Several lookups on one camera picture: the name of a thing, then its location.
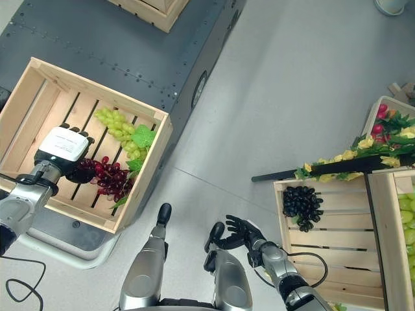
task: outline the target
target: yellow flower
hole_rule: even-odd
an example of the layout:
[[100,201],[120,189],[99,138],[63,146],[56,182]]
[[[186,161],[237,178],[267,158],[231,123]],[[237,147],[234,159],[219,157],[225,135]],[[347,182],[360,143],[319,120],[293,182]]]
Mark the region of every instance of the yellow flower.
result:
[[318,181],[321,181],[322,183],[328,183],[335,177],[335,174],[324,174],[320,176],[320,179]]
[[404,137],[404,138],[415,138],[415,134],[412,132],[401,132],[398,134],[398,136]]
[[322,157],[320,159],[317,160],[317,163],[323,163],[323,164],[327,164],[329,163],[329,160],[323,159]]
[[400,167],[401,163],[396,157],[383,157],[381,156],[382,164],[388,165],[390,167]]
[[366,139],[363,139],[363,140],[359,141],[359,143],[357,144],[357,147],[359,149],[367,149],[367,148],[372,147],[373,144],[374,144],[374,139],[371,136],[369,138],[366,138]]
[[311,165],[309,163],[304,163],[304,169],[306,171],[308,171],[308,173],[310,173],[311,172]]
[[334,162],[340,162],[343,160],[343,155],[339,154],[333,158]]
[[348,176],[344,180],[351,181],[351,180],[353,180],[355,178],[358,178],[359,176],[362,176],[362,175],[363,175],[363,173],[350,173],[350,174],[348,174]]
[[352,160],[355,157],[355,152],[356,151],[351,151],[351,150],[346,150],[345,152],[343,152],[343,160]]

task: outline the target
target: grape leaf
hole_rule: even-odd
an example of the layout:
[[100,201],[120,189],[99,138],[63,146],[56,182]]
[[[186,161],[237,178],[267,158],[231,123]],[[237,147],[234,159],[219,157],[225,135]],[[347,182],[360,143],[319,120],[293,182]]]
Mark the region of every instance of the grape leaf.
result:
[[150,147],[155,137],[156,132],[151,131],[144,124],[140,124],[134,134],[131,135],[133,142],[135,142],[140,148]]
[[297,216],[292,217],[292,218],[291,218],[291,222],[292,222],[292,224],[293,224],[293,225],[297,224],[297,222],[298,222],[299,218],[300,218],[300,216],[298,216],[298,215],[297,215]]
[[140,171],[141,168],[143,167],[144,161],[141,159],[135,159],[135,160],[127,161],[126,163],[128,165],[128,169],[131,172],[133,172],[135,170]]
[[120,199],[116,204],[114,204],[112,207],[110,207],[110,209],[117,209],[122,204],[125,204],[125,202],[127,202],[127,199],[128,199],[128,196],[125,196],[124,198]]
[[127,179],[137,177],[139,173],[140,173],[139,170],[133,170],[133,171],[131,171],[131,172],[128,173]]

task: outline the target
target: red grapes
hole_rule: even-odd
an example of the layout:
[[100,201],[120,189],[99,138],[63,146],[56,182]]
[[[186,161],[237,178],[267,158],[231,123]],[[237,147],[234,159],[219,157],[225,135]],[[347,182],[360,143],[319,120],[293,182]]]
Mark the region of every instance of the red grapes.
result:
[[83,159],[80,162],[81,168],[88,168],[95,170],[95,181],[100,188],[97,191],[98,195],[111,195],[114,202],[118,202],[121,198],[124,198],[131,191],[133,186],[133,180],[127,179],[129,170],[121,170],[121,166],[118,162],[114,164],[108,164],[110,158],[105,156],[101,159],[101,162]]

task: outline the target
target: flower garland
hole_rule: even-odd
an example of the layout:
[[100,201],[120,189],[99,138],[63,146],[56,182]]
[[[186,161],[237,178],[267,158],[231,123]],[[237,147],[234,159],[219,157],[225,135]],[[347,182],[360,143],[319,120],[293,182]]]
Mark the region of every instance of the flower garland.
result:
[[346,150],[343,154],[336,155],[332,159],[319,159],[317,162],[312,164],[304,163],[303,167],[297,168],[295,176],[297,179],[316,178],[318,181],[323,183],[331,181],[332,179],[349,181],[363,175],[363,173],[353,172],[311,176],[311,167],[314,165],[322,165],[382,154],[382,164],[397,168],[401,166],[397,156],[411,152],[415,153],[415,125],[402,128],[398,134],[385,135],[384,141],[380,141],[378,139],[375,140],[372,136],[366,137],[366,135],[356,137],[356,140],[350,147],[350,150]]

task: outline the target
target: grape cluster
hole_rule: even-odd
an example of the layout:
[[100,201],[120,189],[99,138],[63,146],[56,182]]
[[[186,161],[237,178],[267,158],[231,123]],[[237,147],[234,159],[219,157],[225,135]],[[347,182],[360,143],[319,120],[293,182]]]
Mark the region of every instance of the grape cluster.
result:
[[129,170],[121,170],[119,163],[108,164],[108,157],[103,157],[101,162],[91,159],[83,159],[80,167],[95,170],[95,178],[91,183],[97,184],[100,188],[97,194],[108,195],[108,200],[118,202],[131,191],[133,186],[132,179],[127,179]]
[[145,160],[147,150],[139,148],[138,145],[131,140],[131,135],[135,133],[136,128],[132,123],[126,121],[125,116],[118,110],[109,110],[102,108],[94,113],[104,125],[108,127],[108,133],[113,135],[118,141],[121,141],[121,146],[127,151],[127,157],[131,160],[142,159]]
[[297,224],[303,232],[308,232],[314,227],[311,220],[317,223],[320,221],[320,215],[323,215],[323,211],[319,210],[323,199],[317,198],[314,192],[314,188],[306,186],[287,187],[283,192],[283,214],[288,217],[299,216]]

